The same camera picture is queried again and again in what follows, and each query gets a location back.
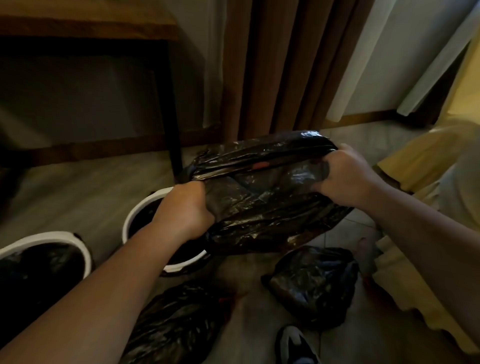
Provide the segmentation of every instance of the white wall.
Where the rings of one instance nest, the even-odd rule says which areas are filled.
[[[165,0],[177,18],[170,43],[181,130],[200,129],[208,1]],[[0,138],[20,148],[162,132],[150,72],[123,57],[0,57]]]
[[[396,109],[476,2],[397,0],[345,114]]]

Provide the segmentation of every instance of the wooden baseboard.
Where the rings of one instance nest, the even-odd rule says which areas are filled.
[[[180,133],[181,146],[198,146],[220,142],[220,130],[203,129]],[[85,159],[123,156],[166,150],[163,135],[146,135],[134,138],[70,143],[47,148],[8,151],[7,167],[36,167],[47,164],[76,162]]]
[[[322,129],[338,128],[340,126],[349,126],[357,124],[365,124],[372,121],[395,120],[399,117],[396,110],[373,111],[363,114],[346,115],[339,122],[325,120]]]

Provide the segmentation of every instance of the black and white sneaker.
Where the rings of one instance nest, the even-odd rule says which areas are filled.
[[[295,326],[285,326],[276,335],[277,364],[320,364],[315,350]]]

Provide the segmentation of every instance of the wooden tabletop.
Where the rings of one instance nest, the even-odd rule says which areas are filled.
[[[176,40],[160,0],[0,0],[0,35]]]

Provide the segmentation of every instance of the brown curtain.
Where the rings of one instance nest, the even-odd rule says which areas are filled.
[[[228,0],[224,141],[320,129],[374,0]]]

